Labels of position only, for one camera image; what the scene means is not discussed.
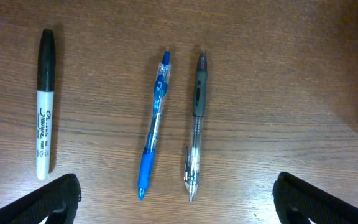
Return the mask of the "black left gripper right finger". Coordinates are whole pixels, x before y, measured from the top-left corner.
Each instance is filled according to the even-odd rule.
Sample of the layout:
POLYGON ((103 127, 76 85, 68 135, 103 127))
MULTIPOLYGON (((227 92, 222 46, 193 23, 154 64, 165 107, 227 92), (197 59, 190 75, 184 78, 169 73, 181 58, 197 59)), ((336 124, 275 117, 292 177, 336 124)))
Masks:
POLYGON ((273 186, 273 201, 281 223, 358 224, 358 208, 288 173, 273 186))

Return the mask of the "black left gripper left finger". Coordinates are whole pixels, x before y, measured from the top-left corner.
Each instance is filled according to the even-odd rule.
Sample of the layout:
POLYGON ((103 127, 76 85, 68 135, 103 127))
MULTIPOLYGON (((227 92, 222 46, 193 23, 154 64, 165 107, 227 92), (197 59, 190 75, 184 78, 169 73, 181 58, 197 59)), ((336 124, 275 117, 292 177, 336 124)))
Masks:
POLYGON ((0 223, 73 224, 81 201, 75 174, 65 174, 26 196, 0 208, 0 223))

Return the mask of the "blue retractable pen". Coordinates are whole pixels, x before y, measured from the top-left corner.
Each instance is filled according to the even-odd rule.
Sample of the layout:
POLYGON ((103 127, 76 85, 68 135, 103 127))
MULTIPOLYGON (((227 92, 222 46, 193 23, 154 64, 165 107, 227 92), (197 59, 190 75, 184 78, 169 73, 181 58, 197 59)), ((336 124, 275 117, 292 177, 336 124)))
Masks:
POLYGON ((170 52, 165 51, 162 61, 158 66, 154 82, 154 90, 152 97, 153 104, 150 112, 149 128, 145 138, 145 146, 140 163, 139 179, 137 183, 138 199, 140 201, 143 201, 147 193, 152 176, 156 145, 158 140, 158 132, 162 119, 163 106, 169 87, 170 70, 170 52))

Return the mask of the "black and white marker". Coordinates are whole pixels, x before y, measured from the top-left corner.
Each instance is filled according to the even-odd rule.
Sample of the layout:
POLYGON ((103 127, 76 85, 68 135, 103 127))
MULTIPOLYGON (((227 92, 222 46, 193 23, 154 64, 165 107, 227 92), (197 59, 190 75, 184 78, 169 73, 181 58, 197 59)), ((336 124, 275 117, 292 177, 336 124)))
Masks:
POLYGON ((36 176, 47 178, 52 145, 56 51, 53 31, 42 32, 37 65, 36 176))

